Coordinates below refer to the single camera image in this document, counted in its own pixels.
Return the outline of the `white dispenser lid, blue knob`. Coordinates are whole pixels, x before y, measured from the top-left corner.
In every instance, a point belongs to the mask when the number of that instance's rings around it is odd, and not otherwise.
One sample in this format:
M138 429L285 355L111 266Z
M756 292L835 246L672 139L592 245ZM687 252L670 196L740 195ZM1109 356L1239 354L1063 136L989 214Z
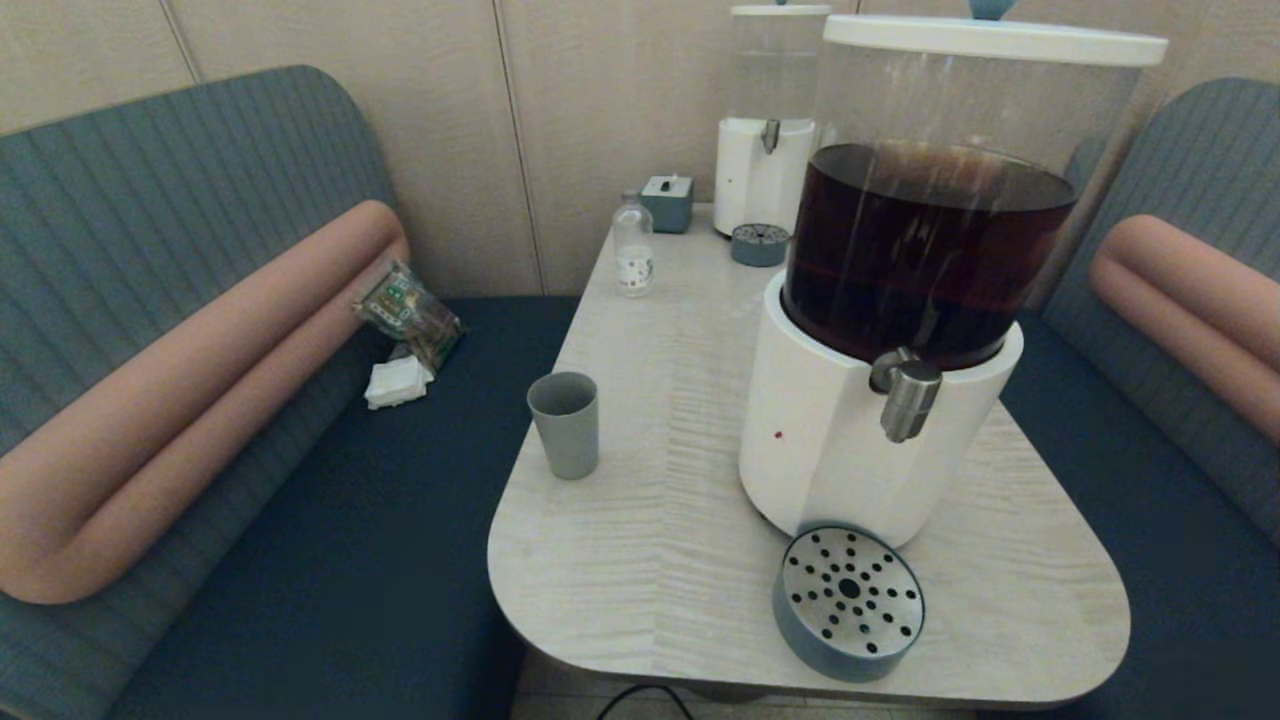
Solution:
M831 15L823 40L849 47L1084 67L1160 65L1169 40L1074 26L928 15Z

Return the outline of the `white dispenser with dark tea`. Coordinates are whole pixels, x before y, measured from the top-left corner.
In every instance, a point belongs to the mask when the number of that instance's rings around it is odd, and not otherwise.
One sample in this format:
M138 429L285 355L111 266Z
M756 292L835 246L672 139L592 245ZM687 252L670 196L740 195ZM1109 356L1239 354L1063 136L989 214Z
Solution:
M908 543L1016 366L1016 316L1147 68L823 40L788 263L765 290L739 470L782 532ZM872 364L943 380L922 433L881 427Z

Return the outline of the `metal dispenser tap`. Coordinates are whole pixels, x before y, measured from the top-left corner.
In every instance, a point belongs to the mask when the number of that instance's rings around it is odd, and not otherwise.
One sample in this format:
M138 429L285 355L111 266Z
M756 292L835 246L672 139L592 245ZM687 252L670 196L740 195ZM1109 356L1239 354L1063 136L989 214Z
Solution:
M922 433L942 380L943 373L933 363L908 347L874 360L869 384L884 396L879 424L890 442L901 445Z

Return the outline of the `small white water dispenser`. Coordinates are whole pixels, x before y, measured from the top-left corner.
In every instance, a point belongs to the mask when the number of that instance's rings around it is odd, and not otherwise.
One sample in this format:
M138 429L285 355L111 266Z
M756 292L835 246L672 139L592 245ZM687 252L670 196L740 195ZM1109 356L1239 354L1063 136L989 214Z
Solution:
M815 136L819 4L737 5L728 95L718 124L713 224L794 231Z

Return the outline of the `grey plastic cup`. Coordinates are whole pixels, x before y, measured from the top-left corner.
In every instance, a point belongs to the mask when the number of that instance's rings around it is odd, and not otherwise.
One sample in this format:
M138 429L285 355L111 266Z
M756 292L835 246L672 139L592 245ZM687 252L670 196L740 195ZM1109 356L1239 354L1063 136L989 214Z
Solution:
M596 383L579 372L556 372L535 380L527 406L554 475L577 480L599 464L599 395Z

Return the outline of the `pink sofa bolster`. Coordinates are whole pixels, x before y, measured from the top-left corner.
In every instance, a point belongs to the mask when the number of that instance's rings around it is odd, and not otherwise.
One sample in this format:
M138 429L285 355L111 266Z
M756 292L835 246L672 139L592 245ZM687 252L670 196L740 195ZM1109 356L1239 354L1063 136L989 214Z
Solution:
M364 201L155 340L0 456L0 593L70 603L125 575L360 328L410 246Z
M1280 281L1152 215L1119 222L1094 295L1280 447Z

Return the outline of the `small blue-grey drip tray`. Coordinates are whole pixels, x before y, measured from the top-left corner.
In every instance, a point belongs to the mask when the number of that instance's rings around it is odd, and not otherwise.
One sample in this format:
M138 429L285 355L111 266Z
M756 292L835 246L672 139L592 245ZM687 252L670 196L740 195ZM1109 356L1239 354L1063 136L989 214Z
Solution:
M778 266L787 258L790 240L791 233L780 225L741 224L730 236L730 256L745 266Z

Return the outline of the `large perforated metal drip tray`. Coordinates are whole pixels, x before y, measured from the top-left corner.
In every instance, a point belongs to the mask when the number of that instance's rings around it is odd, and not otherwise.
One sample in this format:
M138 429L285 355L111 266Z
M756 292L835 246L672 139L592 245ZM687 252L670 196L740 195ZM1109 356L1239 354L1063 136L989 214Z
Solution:
M925 597L915 573L860 527L813 525L783 552L774 623L810 669L840 682L890 675L922 638Z

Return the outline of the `printed snack packet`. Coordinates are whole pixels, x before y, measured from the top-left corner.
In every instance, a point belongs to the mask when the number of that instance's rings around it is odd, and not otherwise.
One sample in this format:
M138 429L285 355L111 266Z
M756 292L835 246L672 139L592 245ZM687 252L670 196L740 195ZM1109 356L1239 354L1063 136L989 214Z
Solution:
M392 260L385 274L357 296L353 310L406 345L433 374L445 365L467 333L466 324L401 260Z

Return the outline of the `small glass bottle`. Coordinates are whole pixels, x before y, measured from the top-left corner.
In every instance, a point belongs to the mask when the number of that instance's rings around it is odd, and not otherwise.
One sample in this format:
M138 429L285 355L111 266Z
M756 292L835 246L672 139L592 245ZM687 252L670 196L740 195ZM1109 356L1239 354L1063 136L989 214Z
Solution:
M653 217L637 190L621 196L611 223L617 287L628 299L646 295L654 283Z

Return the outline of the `blue ribbed sofa bench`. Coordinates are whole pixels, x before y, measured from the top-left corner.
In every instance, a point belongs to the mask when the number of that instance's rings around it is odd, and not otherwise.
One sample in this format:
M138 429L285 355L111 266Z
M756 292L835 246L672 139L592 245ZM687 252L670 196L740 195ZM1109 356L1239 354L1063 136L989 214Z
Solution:
M1 137L0 456L364 201L396 213L367 122L312 67ZM486 537L576 306L448 302L460 346L383 410L364 392L392 342L353 310L125 575L70 603L0 593L0 719L508 720L525 648Z
M1132 630L1098 689L980 720L1280 720L1280 446L1089 287L1137 215L1280 281L1280 85L1212 79L1160 110L1021 315L1001 400L1116 562Z

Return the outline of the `small blue-grey box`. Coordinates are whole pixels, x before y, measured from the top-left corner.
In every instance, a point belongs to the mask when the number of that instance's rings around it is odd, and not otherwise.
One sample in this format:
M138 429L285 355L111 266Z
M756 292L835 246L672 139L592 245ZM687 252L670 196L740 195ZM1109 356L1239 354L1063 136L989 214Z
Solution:
M652 176L648 179L640 199L652 215L654 232L684 234L689 231L694 187L694 178L690 176Z

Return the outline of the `folded white napkin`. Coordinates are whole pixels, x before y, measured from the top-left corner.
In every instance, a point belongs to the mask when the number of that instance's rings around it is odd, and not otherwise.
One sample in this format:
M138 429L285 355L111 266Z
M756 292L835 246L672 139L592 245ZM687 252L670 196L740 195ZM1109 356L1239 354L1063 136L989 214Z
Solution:
M370 410L396 407L425 397L434 380L434 373L411 354L375 364L364 398Z

